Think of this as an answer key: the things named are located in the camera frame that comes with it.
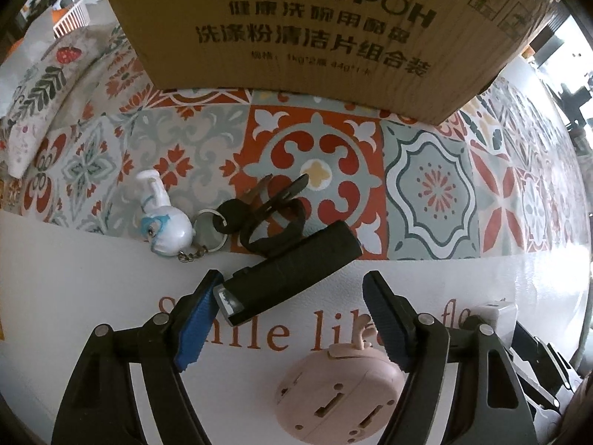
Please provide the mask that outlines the pink round deer gadget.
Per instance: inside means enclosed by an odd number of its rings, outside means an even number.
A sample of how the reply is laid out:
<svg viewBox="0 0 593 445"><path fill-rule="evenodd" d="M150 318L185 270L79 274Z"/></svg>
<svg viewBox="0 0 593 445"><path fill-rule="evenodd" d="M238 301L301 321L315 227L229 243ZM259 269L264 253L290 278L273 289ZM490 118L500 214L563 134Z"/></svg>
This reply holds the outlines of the pink round deer gadget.
<svg viewBox="0 0 593 445"><path fill-rule="evenodd" d="M406 374L371 340L371 316L353 324L347 343L335 343L297 362L279 383L275 418L306 444L354 444L383 429L403 391Z"/></svg>

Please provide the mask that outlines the floral fabric pouch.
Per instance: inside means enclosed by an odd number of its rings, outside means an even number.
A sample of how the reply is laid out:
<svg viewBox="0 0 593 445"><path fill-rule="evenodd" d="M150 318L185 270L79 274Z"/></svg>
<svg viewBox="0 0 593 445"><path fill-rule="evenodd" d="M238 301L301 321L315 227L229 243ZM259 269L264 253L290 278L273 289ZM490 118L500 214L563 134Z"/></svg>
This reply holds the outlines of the floral fabric pouch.
<svg viewBox="0 0 593 445"><path fill-rule="evenodd" d="M1 119L1 163L11 177L23 177L66 97L108 39L102 27L79 28L56 41L27 71Z"/></svg>

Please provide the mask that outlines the white figurine keychain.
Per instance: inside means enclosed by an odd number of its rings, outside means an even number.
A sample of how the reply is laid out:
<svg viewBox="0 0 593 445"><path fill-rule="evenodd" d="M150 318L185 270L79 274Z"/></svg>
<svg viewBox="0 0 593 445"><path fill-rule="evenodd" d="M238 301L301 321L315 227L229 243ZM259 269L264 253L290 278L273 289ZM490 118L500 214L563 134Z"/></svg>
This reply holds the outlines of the white figurine keychain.
<svg viewBox="0 0 593 445"><path fill-rule="evenodd" d="M140 233L151 251L162 257L176 257L193 243L195 231L189 217L175 207L157 170L144 170L135 176L140 202Z"/></svg>

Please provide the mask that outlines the white square power adapter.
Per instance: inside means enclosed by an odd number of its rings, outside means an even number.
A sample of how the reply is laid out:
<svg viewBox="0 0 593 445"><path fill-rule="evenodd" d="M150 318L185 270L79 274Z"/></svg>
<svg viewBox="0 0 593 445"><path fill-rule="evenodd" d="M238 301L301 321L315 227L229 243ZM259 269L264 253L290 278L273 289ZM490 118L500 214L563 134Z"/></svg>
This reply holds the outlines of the white square power adapter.
<svg viewBox="0 0 593 445"><path fill-rule="evenodd" d="M518 306L514 302L490 301L475 306L471 311L494 330L506 347L511 345L518 319Z"/></svg>

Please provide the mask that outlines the black rectangular device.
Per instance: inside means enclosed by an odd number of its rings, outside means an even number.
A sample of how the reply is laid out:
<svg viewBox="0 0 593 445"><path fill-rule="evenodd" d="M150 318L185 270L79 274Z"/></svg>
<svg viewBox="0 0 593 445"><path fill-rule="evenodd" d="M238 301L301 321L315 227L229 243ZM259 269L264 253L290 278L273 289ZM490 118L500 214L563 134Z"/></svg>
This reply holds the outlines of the black rectangular device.
<svg viewBox="0 0 593 445"><path fill-rule="evenodd" d="M336 221L273 257L232 274L214 297L231 326L291 299L362 256L356 235Z"/></svg>

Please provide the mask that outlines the patterned table runner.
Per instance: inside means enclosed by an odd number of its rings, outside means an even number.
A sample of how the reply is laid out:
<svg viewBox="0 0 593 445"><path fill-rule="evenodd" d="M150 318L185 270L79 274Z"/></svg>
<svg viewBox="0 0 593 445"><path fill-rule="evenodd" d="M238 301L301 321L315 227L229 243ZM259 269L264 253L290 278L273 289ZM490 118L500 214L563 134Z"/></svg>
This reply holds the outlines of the patterned table runner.
<svg viewBox="0 0 593 445"><path fill-rule="evenodd" d="M157 170L208 247L222 204L254 206L299 177L305 229L349 224L367 259L506 256L588 245L587 204L564 126L504 78L438 126L318 96L157 89L120 27L66 97L9 212L148 241L135 176Z"/></svg>

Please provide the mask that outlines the brown cardboard box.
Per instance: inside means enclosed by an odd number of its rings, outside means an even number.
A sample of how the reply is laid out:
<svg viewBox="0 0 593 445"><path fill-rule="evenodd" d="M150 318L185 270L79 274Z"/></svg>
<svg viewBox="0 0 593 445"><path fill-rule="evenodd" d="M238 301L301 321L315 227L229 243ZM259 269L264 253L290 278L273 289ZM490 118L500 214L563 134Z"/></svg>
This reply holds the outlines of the brown cardboard box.
<svg viewBox="0 0 593 445"><path fill-rule="evenodd" d="M109 0L160 89L319 95L437 125L549 22L551 0Z"/></svg>

